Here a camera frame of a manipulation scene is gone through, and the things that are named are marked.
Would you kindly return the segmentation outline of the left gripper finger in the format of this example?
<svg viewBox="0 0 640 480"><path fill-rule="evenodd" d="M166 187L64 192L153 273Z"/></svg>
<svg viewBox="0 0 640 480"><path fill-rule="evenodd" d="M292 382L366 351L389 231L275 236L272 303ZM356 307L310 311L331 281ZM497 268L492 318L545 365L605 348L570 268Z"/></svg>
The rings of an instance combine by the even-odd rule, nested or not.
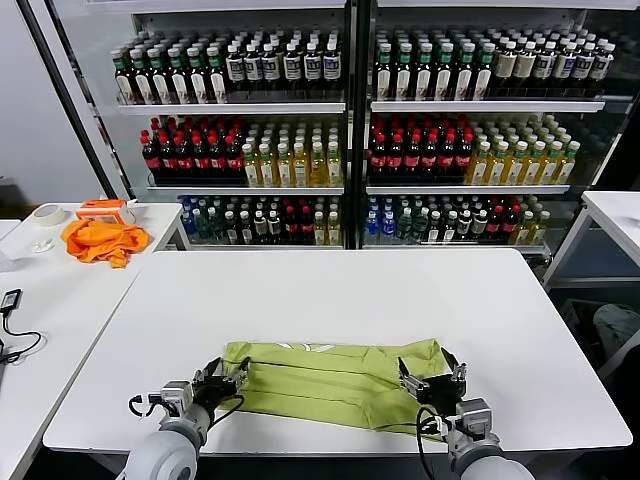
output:
<svg viewBox="0 0 640 480"><path fill-rule="evenodd" d="M227 373L227 380L230 381L236 388L243 387L247 379L250 361L251 358L249 356L243 358L238 365L233 366Z"/></svg>
<svg viewBox="0 0 640 480"><path fill-rule="evenodd" d="M205 367L198 369L193 377L193 386L216 386L224 380L224 360L217 357Z"/></svg>

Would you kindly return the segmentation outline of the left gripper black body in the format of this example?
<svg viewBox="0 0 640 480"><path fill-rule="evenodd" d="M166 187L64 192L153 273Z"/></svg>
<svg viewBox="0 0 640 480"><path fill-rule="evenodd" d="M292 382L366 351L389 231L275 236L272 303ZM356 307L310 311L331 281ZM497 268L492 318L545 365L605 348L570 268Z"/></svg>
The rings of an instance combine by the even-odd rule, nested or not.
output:
<svg viewBox="0 0 640 480"><path fill-rule="evenodd" d="M244 378L229 376L209 376L192 382L193 400L205 409L216 409L225 401L236 396L244 383Z"/></svg>

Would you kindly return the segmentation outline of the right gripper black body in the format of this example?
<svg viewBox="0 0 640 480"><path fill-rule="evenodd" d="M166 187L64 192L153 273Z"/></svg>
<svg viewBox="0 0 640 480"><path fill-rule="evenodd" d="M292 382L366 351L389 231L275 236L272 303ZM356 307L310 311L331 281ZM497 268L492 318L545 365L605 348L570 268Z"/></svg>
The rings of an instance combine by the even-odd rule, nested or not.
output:
<svg viewBox="0 0 640 480"><path fill-rule="evenodd" d="M443 374L422 380L416 389L416 399L422 405L432 406L438 414L454 414L466 389L464 378Z"/></svg>

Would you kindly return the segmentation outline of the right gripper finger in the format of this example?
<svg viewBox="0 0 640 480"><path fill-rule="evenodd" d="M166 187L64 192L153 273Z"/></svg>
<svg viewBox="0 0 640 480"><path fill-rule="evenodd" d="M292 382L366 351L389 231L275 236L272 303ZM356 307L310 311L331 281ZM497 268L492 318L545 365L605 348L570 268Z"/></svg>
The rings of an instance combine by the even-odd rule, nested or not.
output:
<svg viewBox="0 0 640 480"><path fill-rule="evenodd" d="M464 362L460 363L456 359L456 357L444 347L441 348L441 353L450 370L452 381L455 383L465 383L467 376L467 365Z"/></svg>
<svg viewBox="0 0 640 480"><path fill-rule="evenodd" d="M426 384L409 372L408 367L401 357L397 358L399 379L403 388L410 396L422 396L426 391Z"/></svg>

